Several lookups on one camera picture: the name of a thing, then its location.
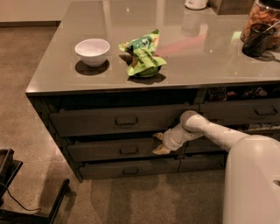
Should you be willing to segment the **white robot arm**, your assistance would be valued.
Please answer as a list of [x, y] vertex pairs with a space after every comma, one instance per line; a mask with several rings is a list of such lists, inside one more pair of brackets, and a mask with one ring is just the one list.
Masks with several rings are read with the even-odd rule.
[[208, 121], [187, 110], [175, 127], [154, 137], [155, 154], [176, 151], [206, 137], [228, 153], [222, 224], [280, 224], [280, 142]]

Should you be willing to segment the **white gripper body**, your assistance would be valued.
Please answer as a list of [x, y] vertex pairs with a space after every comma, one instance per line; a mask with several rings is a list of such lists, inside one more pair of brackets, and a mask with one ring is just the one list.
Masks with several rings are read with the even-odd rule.
[[162, 144], [168, 151], [176, 151], [192, 137], [193, 134], [191, 132], [185, 130], [178, 124], [164, 133]]

